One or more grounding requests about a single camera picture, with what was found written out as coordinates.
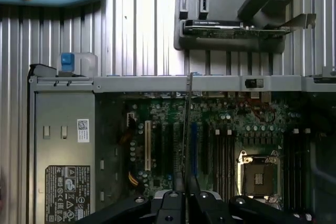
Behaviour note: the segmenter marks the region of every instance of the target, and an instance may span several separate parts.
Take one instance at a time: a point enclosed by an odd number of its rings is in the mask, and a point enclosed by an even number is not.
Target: computer motherboard
[[[283,139],[298,134],[301,114],[270,92],[203,93],[192,98],[190,158],[202,190],[224,200],[247,195],[281,208]],[[144,194],[171,189],[181,171],[185,100],[126,100],[129,181]]]

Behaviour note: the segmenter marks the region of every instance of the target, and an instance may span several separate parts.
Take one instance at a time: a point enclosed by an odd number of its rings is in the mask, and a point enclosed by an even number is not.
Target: warning label
[[[45,192],[45,224],[84,218],[90,214],[90,166],[49,166]]]

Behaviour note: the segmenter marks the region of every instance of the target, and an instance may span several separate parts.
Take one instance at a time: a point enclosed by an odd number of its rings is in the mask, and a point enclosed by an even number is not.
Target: white label
[[[89,119],[77,120],[77,134],[78,134],[78,143],[90,142]]]

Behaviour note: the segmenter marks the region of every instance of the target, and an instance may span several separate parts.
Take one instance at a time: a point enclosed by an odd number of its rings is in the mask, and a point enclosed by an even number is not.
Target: blue latch
[[[74,72],[75,70],[75,55],[70,52],[61,54],[61,66],[64,72]]]

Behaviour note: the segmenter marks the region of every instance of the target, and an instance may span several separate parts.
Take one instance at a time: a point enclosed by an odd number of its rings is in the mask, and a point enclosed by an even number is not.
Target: blue pcie slot
[[[197,123],[191,124],[191,171],[197,176]]]

